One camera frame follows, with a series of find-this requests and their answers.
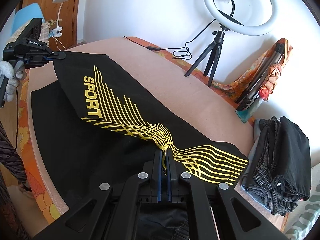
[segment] tripod leg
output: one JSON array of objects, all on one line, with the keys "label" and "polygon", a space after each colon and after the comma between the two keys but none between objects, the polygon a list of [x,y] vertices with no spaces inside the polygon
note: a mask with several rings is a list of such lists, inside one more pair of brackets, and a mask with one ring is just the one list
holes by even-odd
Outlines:
[{"label": "tripod leg", "polygon": [[216,52],[217,52],[217,46],[215,46],[211,51],[207,66],[206,66],[206,68],[205,68],[205,70],[203,72],[203,75],[205,77],[208,75],[208,73],[210,71],[210,68],[212,67],[212,64],[213,64],[213,61],[214,61],[214,56],[216,55]]},{"label": "tripod leg", "polygon": [[213,41],[212,43],[210,43],[210,45],[204,50],[204,52],[202,52],[202,54],[200,55],[200,57],[193,63],[193,65],[189,68],[189,70],[185,73],[185,77],[187,77],[188,75],[191,74],[192,71],[195,70],[195,68],[199,65],[199,63],[205,58],[205,56],[207,56],[209,54],[209,52],[214,48],[214,46],[216,45],[216,42]]},{"label": "tripod leg", "polygon": [[218,65],[218,62],[219,62],[220,55],[221,55],[221,45],[219,44],[216,47],[216,54],[214,56],[212,70],[211,70],[210,78],[209,78],[209,81],[208,81],[208,87],[211,87],[211,83],[212,83],[213,76],[214,76],[214,74],[216,72],[216,69],[217,69],[217,65]]}]

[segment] orange floral tablecloth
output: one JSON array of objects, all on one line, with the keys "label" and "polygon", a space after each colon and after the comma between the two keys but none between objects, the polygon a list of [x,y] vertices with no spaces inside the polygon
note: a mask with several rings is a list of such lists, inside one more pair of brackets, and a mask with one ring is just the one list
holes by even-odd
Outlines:
[{"label": "orange floral tablecloth", "polygon": [[[136,37],[130,37],[131,40],[138,42],[144,46],[156,46],[147,41],[141,40]],[[187,63],[182,59],[172,59],[172,54],[166,50],[155,52],[161,57],[166,58],[167,60],[173,62],[177,66],[181,67],[187,71],[191,64]],[[26,174],[28,181],[32,190],[32,193],[37,201],[37,204],[42,211],[44,217],[48,223],[52,223],[57,218],[60,217],[60,213],[50,198],[45,186],[42,181],[41,175],[39,173],[37,163],[34,157],[31,138],[29,135],[29,125],[28,125],[28,106],[27,106],[27,94],[28,94],[28,82],[29,82],[29,71],[27,70],[27,77],[22,83],[21,97],[19,102],[19,130],[18,136],[20,141],[21,156],[23,164],[25,166]],[[192,73],[196,78],[201,80],[204,84],[208,83],[208,77],[204,77],[203,73],[200,70],[195,69]],[[230,99],[224,92],[216,87],[211,87],[213,91],[219,94],[224,100],[226,100],[234,108],[237,107],[237,104]]]}]

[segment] bed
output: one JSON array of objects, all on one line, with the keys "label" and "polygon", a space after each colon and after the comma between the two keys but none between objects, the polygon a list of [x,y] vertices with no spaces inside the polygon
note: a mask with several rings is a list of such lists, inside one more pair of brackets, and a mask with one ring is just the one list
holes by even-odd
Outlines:
[{"label": "bed", "polygon": [[[154,46],[147,41],[131,37],[142,45]],[[124,38],[96,41],[70,49],[86,53],[107,54],[152,93],[161,103],[209,139],[233,143],[248,155],[253,145],[252,120],[243,124],[235,113],[236,104],[223,92],[209,88],[198,70],[185,78],[190,64],[172,59],[167,51],[152,52]],[[41,159],[31,112],[31,92],[57,80],[52,62],[44,67],[30,69],[24,80],[19,102],[19,136],[23,163],[28,181],[39,208],[49,223],[68,210],[55,189]],[[253,201],[239,185],[239,192],[279,230],[286,217],[273,216]]]}]

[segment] stack of folded clothes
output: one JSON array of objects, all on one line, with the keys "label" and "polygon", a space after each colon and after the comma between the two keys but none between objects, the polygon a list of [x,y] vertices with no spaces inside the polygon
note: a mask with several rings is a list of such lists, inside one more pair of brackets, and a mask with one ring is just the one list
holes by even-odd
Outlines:
[{"label": "stack of folded clothes", "polygon": [[273,215],[284,216],[310,197],[309,139],[286,117],[256,120],[254,139],[241,187]]}]

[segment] tripod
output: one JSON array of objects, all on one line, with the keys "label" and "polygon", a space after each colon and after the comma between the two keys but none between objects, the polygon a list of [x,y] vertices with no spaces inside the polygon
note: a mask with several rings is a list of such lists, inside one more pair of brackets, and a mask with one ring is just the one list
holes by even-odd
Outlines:
[{"label": "tripod", "polygon": [[204,70],[203,75],[206,77],[209,73],[210,68],[212,67],[211,73],[210,73],[210,78],[208,81],[208,87],[211,87],[211,83],[213,80],[213,76],[216,72],[217,69],[217,65],[219,62],[219,58],[221,55],[221,48],[222,48],[222,44],[223,44],[223,38],[224,38],[224,31],[229,31],[228,28],[226,28],[225,26],[223,26],[222,24],[220,24],[222,31],[217,31],[217,32],[213,32],[213,35],[217,35],[213,42],[204,50],[204,52],[202,52],[202,54],[200,55],[200,57],[193,63],[193,65],[191,66],[191,68],[189,68],[189,70],[185,73],[185,77],[189,76],[191,74],[192,71],[195,70],[195,68],[200,64],[200,62],[209,54],[209,52],[211,52],[207,66]]}]

